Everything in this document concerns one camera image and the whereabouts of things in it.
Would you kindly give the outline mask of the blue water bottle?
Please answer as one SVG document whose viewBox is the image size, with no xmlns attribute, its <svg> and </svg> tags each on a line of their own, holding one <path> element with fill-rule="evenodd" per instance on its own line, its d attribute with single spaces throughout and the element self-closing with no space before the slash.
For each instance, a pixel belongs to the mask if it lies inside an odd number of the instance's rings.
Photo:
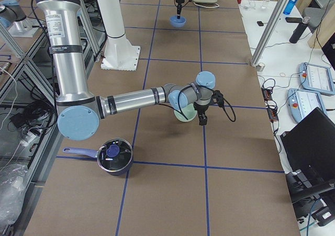
<svg viewBox="0 0 335 236">
<path fill-rule="evenodd" d="M 292 10 L 293 10 L 294 6 L 296 5 L 297 1 L 298 0 L 288 0 L 287 5 L 286 5 L 286 7 L 283 11 L 283 14 L 289 15 L 292 12 Z"/>
</svg>

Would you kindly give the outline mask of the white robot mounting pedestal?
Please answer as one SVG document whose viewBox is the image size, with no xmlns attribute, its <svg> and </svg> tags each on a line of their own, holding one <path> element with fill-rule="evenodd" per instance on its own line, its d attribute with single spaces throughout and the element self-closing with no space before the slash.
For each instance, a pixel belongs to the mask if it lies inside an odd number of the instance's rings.
<svg viewBox="0 0 335 236">
<path fill-rule="evenodd" d="M 119 0 L 97 0 L 97 2 L 107 34 L 101 68 L 135 71 L 140 47 L 133 46 L 126 37 Z"/>
</svg>

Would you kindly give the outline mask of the aluminium frame post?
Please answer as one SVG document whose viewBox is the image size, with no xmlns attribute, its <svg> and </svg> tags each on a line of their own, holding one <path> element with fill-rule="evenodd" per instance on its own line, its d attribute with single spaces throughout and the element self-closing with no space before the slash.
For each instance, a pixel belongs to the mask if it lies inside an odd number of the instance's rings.
<svg viewBox="0 0 335 236">
<path fill-rule="evenodd" d="M 254 51 L 254 54 L 250 60 L 250 65 L 255 67 L 258 72 L 262 72 L 265 68 L 265 65 L 263 63 L 260 63 L 259 60 L 262 56 L 262 53 L 265 50 L 265 47 L 274 32 L 274 29 L 281 17 L 281 14 L 287 4 L 288 0 L 278 0 L 272 14 L 268 20 L 268 23 L 262 33 L 262 36 L 260 38 L 260 41 Z"/>
</svg>

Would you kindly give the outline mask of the blue teach pendant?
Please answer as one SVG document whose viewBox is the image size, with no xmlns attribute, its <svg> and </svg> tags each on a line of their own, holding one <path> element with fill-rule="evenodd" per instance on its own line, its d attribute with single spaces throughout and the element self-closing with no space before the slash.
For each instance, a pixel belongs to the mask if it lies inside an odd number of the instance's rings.
<svg viewBox="0 0 335 236">
<path fill-rule="evenodd" d="M 299 123 L 315 108 L 320 108 L 327 115 L 321 94 L 317 91 L 290 88 L 287 93 L 288 105 L 293 119 Z"/>
<path fill-rule="evenodd" d="M 304 89 L 334 95 L 334 81 L 330 68 L 303 62 L 298 67 L 300 83 Z"/>
</svg>

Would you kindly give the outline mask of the black laptop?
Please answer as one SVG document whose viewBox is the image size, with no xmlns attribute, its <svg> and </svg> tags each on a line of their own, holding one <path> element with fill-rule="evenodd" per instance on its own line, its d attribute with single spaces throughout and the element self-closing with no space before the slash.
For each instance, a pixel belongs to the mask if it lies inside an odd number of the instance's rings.
<svg viewBox="0 0 335 236">
<path fill-rule="evenodd" d="M 325 181 L 334 178 L 334 123 L 320 108 L 281 134 L 281 141 L 293 171 L 314 170 Z"/>
</svg>

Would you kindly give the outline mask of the green bowl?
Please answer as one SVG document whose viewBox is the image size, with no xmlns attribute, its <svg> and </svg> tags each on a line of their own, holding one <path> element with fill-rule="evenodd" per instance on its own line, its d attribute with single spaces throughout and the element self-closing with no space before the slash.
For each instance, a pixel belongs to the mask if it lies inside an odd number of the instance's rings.
<svg viewBox="0 0 335 236">
<path fill-rule="evenodd" d="M 187 105 L 181 111 L 183 115 L 177 110 L 174 111 L 175 117 L 181 122 L 190 122 L 197 116 L 197 111 L 194 109 L 193 104 Z"/>
</svg>

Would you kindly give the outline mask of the black water bottle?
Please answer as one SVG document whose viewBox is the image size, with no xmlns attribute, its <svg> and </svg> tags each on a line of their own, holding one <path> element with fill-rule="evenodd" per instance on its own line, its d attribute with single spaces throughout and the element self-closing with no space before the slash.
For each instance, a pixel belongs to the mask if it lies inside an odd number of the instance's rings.
<svg viewBox="0 0 335 236">
<path fill-rule="evenodd" d="M 306 17 L 304 17 L 300 20 L 296 20 L 296 22 L 298 23 L 298 26 L 293 31 L 293 34 L 291 35 L 291 37 L 289 39 L 290 43 L 297 43 L 298 42 L 298 40 L 302 36 L 303 32 L 306 30 L 310 20 L 311 20 L 311 17 L 308 17 L 308 16 L 306 16 Z"/>
</svg>

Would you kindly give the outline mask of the dark blue saucepan with lid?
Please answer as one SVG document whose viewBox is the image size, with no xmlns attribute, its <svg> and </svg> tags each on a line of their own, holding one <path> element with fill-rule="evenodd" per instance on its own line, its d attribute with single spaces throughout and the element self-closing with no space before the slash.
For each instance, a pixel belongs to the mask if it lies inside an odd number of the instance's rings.
<svg viewBox="0 0 335 236">
<path fill-rule="evenodd" d="M 98 150 L 65 147 L 63 152 L 94 158 L 102 170 L 113 176 L 123 175 L 133 164 L 132 146 L 127 140 L 121 138 L 105 142 Z"/>
</svg>

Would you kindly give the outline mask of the blue teach pendant far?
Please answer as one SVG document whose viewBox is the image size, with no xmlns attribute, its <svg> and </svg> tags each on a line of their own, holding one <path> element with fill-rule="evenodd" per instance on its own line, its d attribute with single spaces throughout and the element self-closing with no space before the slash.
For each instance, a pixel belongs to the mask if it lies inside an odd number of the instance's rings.
<svg viewBox="0 0 335 236">
<path fill-rule="evenodd" d="M 300 83 L 304 89 L 334 95 L 334 81 L 330 68 L 303 62 L 298 67 Z"/>
</svg>

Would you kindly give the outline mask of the clear plastic bag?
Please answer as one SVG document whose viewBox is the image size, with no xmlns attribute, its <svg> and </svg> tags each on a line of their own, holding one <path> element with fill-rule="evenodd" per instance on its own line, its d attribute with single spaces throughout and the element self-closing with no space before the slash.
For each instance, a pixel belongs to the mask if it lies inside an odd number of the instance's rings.
<svg viewBox="0 0 335 236">
<path fill-rule="evenodd" d="M 11 164 L 1 169 L 1 228 L 18 219 L 26 192 L 28 167 Z"/>
</svg>

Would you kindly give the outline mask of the black smartphone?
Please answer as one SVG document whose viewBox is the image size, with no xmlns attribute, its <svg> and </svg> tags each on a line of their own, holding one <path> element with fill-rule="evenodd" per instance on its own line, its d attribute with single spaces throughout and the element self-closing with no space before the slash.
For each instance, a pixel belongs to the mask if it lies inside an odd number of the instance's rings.
<svg viewBox="0 0 335 236">
<path fill-rule="evenodd" d="M 285 20 L 287 23 L 301 23 L 303 21 L 300 17 L 286 17 Z"/>
</svg>

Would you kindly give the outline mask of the blue bowl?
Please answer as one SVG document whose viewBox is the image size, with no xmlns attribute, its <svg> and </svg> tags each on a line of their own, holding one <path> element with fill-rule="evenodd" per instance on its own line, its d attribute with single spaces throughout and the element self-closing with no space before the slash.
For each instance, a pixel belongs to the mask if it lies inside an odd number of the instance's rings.
<svg viewBox="0 0 335 236">
<path fill-rule="evenodd" d="M 186 24 L 186 18 L 178 15 L 171 16 L 170 24 L 175 28 L 181 28 Z"/>
</svg>

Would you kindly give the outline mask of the blue teach pendant near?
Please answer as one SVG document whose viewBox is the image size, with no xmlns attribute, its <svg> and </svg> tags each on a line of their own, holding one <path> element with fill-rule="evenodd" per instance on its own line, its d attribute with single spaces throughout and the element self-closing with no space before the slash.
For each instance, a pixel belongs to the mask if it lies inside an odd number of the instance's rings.
<svg viewBox="0 0 335 236">
<path fill-rule="evenodd" d="M 293 119 L 299 123 L 315 108 L 320 108 L 327 115 L 321 94 L 317 91 L 290 88 L 287 93 L 288 105 Z"/>
</svg>

